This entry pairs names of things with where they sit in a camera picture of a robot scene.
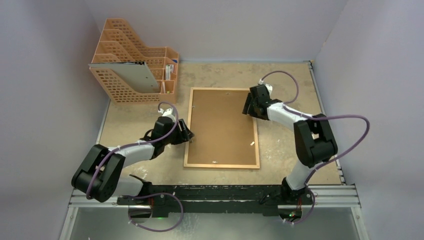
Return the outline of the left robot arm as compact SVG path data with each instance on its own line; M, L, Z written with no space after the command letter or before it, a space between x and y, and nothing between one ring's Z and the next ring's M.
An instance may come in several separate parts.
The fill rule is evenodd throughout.
M134 143L117 147L93 145L74 173L71 186L85 193L88 199L100 203L117 193L129 195L132 201L142 205L149 199L149 191L143 187L144 180L136 178L125 188L122 170L134 163L153 160L164 152L167 145L183 144L194 136L183 119L160 116L153 128Z

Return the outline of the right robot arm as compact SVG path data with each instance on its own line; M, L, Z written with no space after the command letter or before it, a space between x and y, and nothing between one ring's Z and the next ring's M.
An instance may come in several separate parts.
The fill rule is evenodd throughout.
M312 172L338 153L338 145L324 114L302 113L279 99L271 99L270 88L267 84L250 87L242 113L293 131L298 160L280 187L282 200L292 204L305 193Z

